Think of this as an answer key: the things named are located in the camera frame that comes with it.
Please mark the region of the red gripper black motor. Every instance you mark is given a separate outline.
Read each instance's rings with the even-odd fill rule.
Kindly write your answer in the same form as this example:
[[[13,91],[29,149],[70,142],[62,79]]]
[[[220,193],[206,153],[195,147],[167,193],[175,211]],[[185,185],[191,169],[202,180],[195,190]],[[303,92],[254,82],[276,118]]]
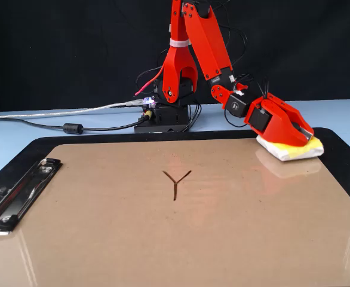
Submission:
[[[290,121],[283,121],[284,113]],[[258,97],[250,104],[244,122],[256,133],[263,133],[268,142],[304,146],[314,131],[301,113],[271,93]]]

